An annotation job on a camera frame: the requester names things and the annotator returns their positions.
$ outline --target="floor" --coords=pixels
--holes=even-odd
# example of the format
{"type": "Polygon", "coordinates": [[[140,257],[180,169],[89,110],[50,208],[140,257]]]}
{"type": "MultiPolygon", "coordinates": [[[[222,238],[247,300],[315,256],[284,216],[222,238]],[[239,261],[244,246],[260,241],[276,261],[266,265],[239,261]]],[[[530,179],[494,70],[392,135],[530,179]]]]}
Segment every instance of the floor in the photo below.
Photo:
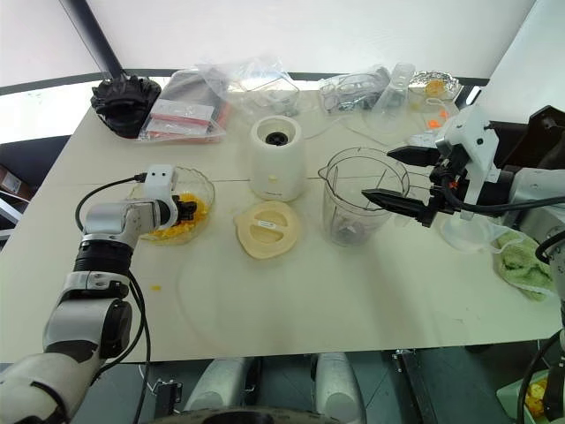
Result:
{"type": "MultiPolygon", "coordinates": [[[[496,344],[483,352],[463,347],[418,351],[418,361],[437,421],[457,424],[510,424],[495,396],[500,387],[521,378],[537,349],[535,342],[496,344]]],[[[365,401],[370,424],[418,422],[402,375],[391,352],[348,353],[365,401]]],[[[154,364],[149,382],[182,382],[182,409],[209,362],[206,360],[154,364]]],[[[141,386],[139,367],[117,366],[93,385],[73,420],[74,424],[123,423],[132,419],[141,386]]],[[[310,357],[265,358],[259,405],[312,410],[310,357]]],[[[155,397],[147,392],[142,420],[153,418],[155,397]]]]}

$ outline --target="cable connector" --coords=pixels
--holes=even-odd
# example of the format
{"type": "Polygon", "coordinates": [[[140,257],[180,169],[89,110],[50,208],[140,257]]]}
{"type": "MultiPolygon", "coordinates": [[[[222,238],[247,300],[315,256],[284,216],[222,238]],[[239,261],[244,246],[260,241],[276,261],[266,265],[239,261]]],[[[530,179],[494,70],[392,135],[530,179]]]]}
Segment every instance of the cable connector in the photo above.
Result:
{"type": "Polygon", "coordinates": [[[145,183],[145,178],[147,178],[147,173],[146,172],[141,172],[140,174],[135,174],[133,176],[133,178],[138,182],[138,183],[145,183]]]}

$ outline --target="plastic bag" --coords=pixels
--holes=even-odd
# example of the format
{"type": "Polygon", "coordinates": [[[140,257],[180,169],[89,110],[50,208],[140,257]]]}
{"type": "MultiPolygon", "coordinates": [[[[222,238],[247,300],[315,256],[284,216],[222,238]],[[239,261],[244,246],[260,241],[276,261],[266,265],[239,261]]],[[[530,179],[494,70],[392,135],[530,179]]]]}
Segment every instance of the plastic bag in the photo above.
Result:
{"type": "Polygon", "coordinates": [[[242,110],[250,122],[270,115],[293,117],[299,113],[300,90],[274,57],[196,67],[210,88],[242,110]]]}
{"type": "Polygon", "coordinates": [[[320,103],[327,113],[370,110],[390,82],[387,68],[375,65],[365,72],[320,80],[320,103]]]}
{"type": "Polygon", "coordinates": [[[195,69],[177,71],[154,103],[138,140],[216,142],[225,135],[228,115],[229,105],[195,69]]]}

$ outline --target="plastic container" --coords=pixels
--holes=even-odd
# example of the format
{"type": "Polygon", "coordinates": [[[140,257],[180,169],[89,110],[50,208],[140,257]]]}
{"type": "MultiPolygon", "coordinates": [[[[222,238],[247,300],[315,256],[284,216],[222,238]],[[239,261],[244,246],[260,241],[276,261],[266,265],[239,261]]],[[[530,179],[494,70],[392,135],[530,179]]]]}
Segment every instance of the plastic container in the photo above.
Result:
{"type": "Polygon", "coordinates": [[[453,214],[441,226],[441,235],[452,247],[460,252],[472,254],[487,250],[493,254],[501,253],[507,246],[522,243],[524,235],[517,232],[517,238],[509,241],[500,248],[492,243],[505,232],[512,231],[509,227],[492,223],[486,216],[474,215],[471,220],[465,220],[459,214],[453,214]]]}
{"type": "Polygon", "coordinates": [[[408,171],[398,161],[374,148],[348,148],[318,171],[326,181],[322,219],[324,231],[341,246],[364,244],[391,213],[368,201],[367,188],[408,194],[408,171]]]}
{"type": "MultiPolygon", "coordinates": [[[[172,194],[179,195],[188,201],[196,201],[197,209],[193,221],[181,222],[166,230],[153,231],[144,234],[140,239],[148,240],[156,245],[183,245],[194,239],[206,227],[210,210],[214,205],[214,185],[197,170],[176,167],[177,184],[172,194]]],[[[142,199],[143,185],[133,187],[128,199],[142,199]]]]}
{"type": "Polygon", "coordinates": [[[413,64],[396,64],[390,84],[366,118],[367,124],[381,133],[394,133],[408,106],[408,85],[416,68],[413,64]]]}

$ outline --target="white tent fabric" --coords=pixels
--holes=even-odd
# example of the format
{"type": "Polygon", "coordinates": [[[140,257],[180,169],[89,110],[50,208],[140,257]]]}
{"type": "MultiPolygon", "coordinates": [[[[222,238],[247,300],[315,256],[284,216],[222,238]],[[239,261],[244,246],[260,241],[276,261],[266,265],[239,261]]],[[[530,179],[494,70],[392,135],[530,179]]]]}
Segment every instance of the white tent fabric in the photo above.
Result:
{"type": "Polygon", "coordinates": [[[489,119],[527,123],[547,104],[565,111],[565,2],[538,0],[478,98],[489,119]]]}
{"type": "Polygon", "coordinates": [[[408,61],[489,78],[534,0],[88,0],[125,68],[271,53],[291,72],[408,61]]]}
{"type": "Polygon", "coordinates": [[[0,2],[0,87],[100,72],[57,0],[0,2]]]}

